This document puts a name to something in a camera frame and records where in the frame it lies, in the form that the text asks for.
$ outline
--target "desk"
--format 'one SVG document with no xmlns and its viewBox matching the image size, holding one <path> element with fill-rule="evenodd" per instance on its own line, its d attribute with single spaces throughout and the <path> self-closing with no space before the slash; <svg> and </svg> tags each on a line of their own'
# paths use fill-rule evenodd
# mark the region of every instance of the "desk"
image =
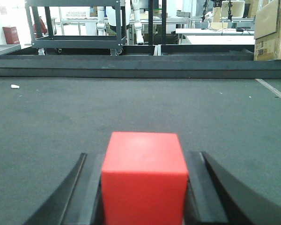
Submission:
<svg viewBox="0 0 281 225">
<path fill-rule="evenodd" d="M 8 54 L 21 49 L 21 45 L 0 45 L 0 55 Z"/>
<path fill-rule="evenodd" d="M 210 35 L 210 36 L 233 36 L 233 35 L 241 35 L 241 36 L 254 36 L 254 31 L 244 31 L 237 32 L 236 29 L 224 29 L 224 30 L 202 30 L 202 29 L 176 29 L 176 34 L 179 35 Z"/>
<path fill-rule="evenodd" d="M 191 45 L 254 45 L 254 36 L 186 36 Z"/>
</svg>

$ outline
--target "cardboard box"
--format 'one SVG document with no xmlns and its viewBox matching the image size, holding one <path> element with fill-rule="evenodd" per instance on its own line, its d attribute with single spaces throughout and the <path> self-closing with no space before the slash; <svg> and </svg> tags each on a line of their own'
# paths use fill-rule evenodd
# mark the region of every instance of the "cardboard box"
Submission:
<svg viewBox="0 0 281 225">
<path fill-rule="evenodd" d="M 269 0 L 263 0 L 262 7 L 268 4 Z M 250 4 L 250 9 L 248 13 L 248 18 L 254 18 L 258 11 L 259 0 L 246 0 L 246 4 Z"/>
<path fill-rule="evenodd" d="M 90 8 L 89 16 L 98 16 L 98 7 L 97 6 Z"/>
<path fill-rule="evenodd" d="M 256 14 L 254 59 L 281 60 L 281 0 L 273 0 Z"/>
</svg>

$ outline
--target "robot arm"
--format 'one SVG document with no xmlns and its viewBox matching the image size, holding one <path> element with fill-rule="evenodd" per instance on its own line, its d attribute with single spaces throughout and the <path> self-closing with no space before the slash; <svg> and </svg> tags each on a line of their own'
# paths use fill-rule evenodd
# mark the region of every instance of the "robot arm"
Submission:
<svg viewBox="0 0 281 225">
<path fill-rule="evenodd" d="M 99 36 L 104 35 L 104 31 L 105 31 L 104 16 L 105 16 L 105 7 L 99 6 L 98 7 L 98 24 L 97 24 L 97 30 L 98 30 Z"/>
<path fill-rule="evenodd" d="M 134 28 L 136 33 L 136 42 L 139 45 L 144 44 L 144 38 L 142 36 L 142 24 L 141 24 L 141 11 L 140 0 L 132 0 L 133 12 L 134 12 Z"/>
</svg>

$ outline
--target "white table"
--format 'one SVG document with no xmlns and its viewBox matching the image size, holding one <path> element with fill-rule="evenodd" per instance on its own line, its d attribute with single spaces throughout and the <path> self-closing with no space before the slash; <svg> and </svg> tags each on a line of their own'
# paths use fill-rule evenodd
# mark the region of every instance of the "white table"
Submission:
<svg viewBox="0 0 281 225">
<path fill-rule="evenodd" d="M 236 29 L 224 29 L 224 30 L 202 30 L 202 29 L 176 29 L 176 34 L 179 35 L 210 35 L 210 36 L 254 36 L 253 31 L 237 32 Z"/>
<path fill-rule="evenodd" d="M 254 45 L 254 36 L 186 36 L 191 45 Z"/>
</svg>

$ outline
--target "metal rack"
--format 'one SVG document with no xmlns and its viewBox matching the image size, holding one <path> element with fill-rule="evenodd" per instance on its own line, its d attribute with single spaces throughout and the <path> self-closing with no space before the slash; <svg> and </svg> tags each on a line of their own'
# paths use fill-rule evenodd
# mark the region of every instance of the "metal rack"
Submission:
<svg viewBox="0 0 281 225">
<path fill-rule="evenodd" d="M 81 7 L 81 6 L 112 6 L 116 10 L 116 30 L 115 37 L 106 36 L 55 36 L 51 25 L 50 7 Z M 125 1 L 124 0 L 27 0 L 25 3 L 28 23 L 30 27 L 31 42 L 33 48 L 94 48 L 94 49 L 110 49 L 112 55 L 122 52 L 123 46 L 126 44 L 126 28 L 121 27 L 121 10 L 122 23 L 126 24 Z M 43 37 L 41 31 L 41 23 L 39 21 L 39 13 L 37 7 L 44 7 L 46 20 L 48 24 L 49 36 Z M 36 34 L 31 19 L 31 12 L 34 18 Z"/>
</svg>

